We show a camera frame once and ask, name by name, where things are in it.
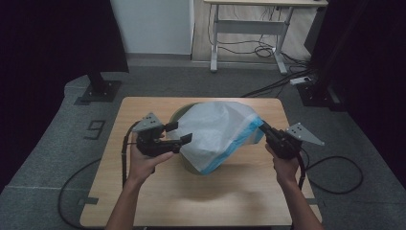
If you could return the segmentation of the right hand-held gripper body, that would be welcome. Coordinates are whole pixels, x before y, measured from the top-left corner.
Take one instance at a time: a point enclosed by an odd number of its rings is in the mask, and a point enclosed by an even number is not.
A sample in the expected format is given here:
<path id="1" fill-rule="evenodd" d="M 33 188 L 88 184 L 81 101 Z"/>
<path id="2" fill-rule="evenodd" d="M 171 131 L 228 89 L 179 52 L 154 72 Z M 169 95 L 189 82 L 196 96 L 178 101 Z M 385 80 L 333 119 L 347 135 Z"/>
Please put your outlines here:
<path id="1" fill-rule="evenodd" d="M 281 159 L 293 159 L 297 157 L 300 154 L 303 142 L 319 146 L 325 144 L 301 123 L 290 126 L 285 130 L 273 127 L 273 135 L 265 135 L 265 137 L 266 143 Z"/>

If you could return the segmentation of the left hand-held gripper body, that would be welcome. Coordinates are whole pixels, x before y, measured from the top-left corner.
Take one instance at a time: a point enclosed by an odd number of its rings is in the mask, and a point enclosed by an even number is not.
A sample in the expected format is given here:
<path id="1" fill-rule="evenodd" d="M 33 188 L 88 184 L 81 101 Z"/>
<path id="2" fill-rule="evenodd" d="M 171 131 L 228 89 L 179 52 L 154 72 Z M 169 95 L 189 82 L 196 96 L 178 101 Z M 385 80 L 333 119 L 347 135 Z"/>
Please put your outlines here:
<path id="1" fill-rule="evenodd" d="M 166 152 L 178 153 L 182 147 L 181 140 L 163 141 L 161 135 L 165 132 L 165 125 L 158 117 L 149 112 L 139 121 L 132 131 L 137 134 L 136 146 L 147 156 L 156 157 Z"/>

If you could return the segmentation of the green plastic trash bin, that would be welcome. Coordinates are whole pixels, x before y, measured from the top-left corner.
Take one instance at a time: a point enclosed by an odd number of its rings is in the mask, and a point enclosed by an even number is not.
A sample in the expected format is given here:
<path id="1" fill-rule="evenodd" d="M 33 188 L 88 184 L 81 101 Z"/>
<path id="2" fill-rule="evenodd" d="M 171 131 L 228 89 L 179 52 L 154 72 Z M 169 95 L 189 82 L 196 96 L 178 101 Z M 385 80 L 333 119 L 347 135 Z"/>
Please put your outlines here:
<path id="1" fill-rule="evenodd" d="M 181 149 L 185 168 L 195 174 L 208 174 L 221 163 L 227 146 L 228 112 L 222 102 L 191 103 L 170 118 L 179 128 L 169 133 L 171 139 L 192 134 L 192 141 Z"/>

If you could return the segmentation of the white blue-edged garbage bag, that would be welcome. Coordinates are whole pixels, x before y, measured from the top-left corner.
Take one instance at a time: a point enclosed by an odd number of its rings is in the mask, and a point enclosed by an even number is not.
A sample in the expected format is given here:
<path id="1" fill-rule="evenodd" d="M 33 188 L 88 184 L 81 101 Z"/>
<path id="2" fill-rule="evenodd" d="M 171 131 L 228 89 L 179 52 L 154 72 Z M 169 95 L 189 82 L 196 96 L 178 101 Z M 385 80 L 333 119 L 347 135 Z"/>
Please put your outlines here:
<path id="1" fill-rule="evenodd" d="M 167 137 L 179 139 L 192 134 L 192 141 L 180 152 L 193 173 L 206 175 L 218 168 L 243 145 L 255 145 L 264 133 L 264 121 L 249 105 L 238 102 L 191 103 L 171 117 L 178 129 Z"/>

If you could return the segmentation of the person's left hand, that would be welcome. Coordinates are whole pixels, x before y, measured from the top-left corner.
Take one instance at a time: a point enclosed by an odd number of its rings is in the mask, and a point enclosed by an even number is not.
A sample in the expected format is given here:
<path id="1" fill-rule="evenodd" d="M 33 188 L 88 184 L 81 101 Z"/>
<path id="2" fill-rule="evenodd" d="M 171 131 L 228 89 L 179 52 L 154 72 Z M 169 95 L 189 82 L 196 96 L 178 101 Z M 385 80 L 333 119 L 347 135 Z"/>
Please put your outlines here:
<path id="1" fill-rule="evenodd" d="M 126 184 L 141 186 L 147 178 L 153 174 L 155 167 L 174 155 L 173 152 L 166 152 L 156 157 L 142 154 L 135 143 L 130 145 L 130 167 Z"/>

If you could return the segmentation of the person's right hand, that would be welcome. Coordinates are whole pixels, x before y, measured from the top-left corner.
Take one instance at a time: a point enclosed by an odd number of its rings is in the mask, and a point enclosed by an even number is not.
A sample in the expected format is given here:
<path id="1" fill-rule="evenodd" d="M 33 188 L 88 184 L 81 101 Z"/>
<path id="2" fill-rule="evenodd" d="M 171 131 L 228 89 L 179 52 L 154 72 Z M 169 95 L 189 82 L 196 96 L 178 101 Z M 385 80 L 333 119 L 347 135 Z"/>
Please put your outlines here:
<path id="1" fill-rule="evenodd" d="M 290 160 L 281 159 L 268 144 L 265 145 L 265 148 L 273 156 L 274 170 L 276 171 L 277 181 L 280 186 L 284 188 L 298 185 L 296 178 L 296 173 L 299 168 L 298 160 L 296 158 Z"/>

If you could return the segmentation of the black stand base right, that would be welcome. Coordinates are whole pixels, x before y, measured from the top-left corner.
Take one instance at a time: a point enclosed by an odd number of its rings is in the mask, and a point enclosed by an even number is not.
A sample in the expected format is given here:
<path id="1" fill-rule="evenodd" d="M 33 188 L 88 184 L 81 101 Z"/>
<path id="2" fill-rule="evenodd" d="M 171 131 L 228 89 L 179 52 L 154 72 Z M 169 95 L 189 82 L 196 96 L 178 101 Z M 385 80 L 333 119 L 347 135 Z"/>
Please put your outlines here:
<path id="1" fill-rule="evenodd" d="M 304 106 L 327 107 L 331 111 L 345 112 L 345 103 L 332 88 L 331 78 L 322 77 L 296 85 Z"/>

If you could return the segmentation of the black stand base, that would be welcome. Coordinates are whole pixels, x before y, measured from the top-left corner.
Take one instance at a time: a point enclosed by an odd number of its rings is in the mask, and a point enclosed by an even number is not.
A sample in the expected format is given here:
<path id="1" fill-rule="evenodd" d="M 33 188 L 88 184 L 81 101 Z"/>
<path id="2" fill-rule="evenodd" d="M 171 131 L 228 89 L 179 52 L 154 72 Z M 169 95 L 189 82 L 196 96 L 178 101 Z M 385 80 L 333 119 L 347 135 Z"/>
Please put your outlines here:
<path id="1" fill-rule="evenodd" d="M 80 104 L 114 101 L 122 84 L 120 80 L 105 80 L 100 72 L 89 73 L 87 77 L 90 83 L 83 95 L 79 97 Z"/>
<path id="2" fill-rule="evenodd" d="M 331 111 L 345 112 L 345 103 L 332 88 L 331 78 L 322 77 L 296 85 L 304 106 L 327 107 Z"/>

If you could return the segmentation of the black stand base left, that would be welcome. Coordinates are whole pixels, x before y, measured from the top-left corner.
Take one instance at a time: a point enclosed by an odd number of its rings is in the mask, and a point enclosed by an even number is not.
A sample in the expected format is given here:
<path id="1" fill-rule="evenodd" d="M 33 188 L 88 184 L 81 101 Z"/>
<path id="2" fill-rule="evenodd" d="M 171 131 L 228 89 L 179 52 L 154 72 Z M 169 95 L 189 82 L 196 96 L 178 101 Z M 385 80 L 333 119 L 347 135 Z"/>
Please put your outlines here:
<path id="1" fill-rule="evenodd" d="M 89 73 L 87 77 L 90 83 L 83 95 L 79 97 L 80 104 L 114 101 L 122 84 L 120 80 L 105 80 L 100 72 Z"/>

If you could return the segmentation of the white partition panel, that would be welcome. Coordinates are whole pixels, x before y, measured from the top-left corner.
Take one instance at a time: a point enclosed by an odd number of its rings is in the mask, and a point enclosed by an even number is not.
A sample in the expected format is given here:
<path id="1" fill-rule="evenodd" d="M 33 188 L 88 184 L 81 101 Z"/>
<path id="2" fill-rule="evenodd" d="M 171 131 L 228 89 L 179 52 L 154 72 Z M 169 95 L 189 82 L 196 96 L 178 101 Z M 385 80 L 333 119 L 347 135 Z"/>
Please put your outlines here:
<path id="1" fill-rule="evenodd" d="M 111 0 L 128 54 L 190 55 L 193 0 Z"/>

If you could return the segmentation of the black curtain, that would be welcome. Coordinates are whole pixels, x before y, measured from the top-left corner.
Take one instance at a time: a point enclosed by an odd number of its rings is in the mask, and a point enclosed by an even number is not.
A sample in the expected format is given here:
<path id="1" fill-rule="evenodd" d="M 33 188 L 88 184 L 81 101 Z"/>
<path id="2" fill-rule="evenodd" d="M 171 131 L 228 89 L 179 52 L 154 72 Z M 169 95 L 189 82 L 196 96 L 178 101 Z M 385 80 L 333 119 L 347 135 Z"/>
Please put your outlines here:
<path id="1" fill-rule="evenodd" d="M 406 188 L 406 0 L 328 0 L 311 57 Z"/>
<path id="2" fill-rule="evenodd" d="M 69 81 L 128 70 L 111 0 L 0 0 L 0 193 Z"/>

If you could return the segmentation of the white desk frame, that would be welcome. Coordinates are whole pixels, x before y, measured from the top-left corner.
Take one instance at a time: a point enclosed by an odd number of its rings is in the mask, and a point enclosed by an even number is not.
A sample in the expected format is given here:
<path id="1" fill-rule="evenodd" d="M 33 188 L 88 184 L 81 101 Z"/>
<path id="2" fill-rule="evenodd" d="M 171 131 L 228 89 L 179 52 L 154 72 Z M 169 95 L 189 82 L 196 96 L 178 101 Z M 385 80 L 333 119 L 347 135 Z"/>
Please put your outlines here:
<path id="1" fill-rule="evenodd" d="M 205 3 L 215 7 L 213 20 L 213 45 L 211 50 L 210 70 L 217 71 L 217 35 L 277 35 L 279 37 L 276 47 L 273 49 L 273 57 L 282 75 L 287 74 L 282 60 L 282 45 L 284 43 L 293 11 L 296 8 L 325 8 L 327 0 L 204 0 Z M 287 8 L 287 16 L 284 21 L 244 21 L 223 20 L 219 18 L 219 8 L 225 5 L 235 6 L 265 6 Z"/>

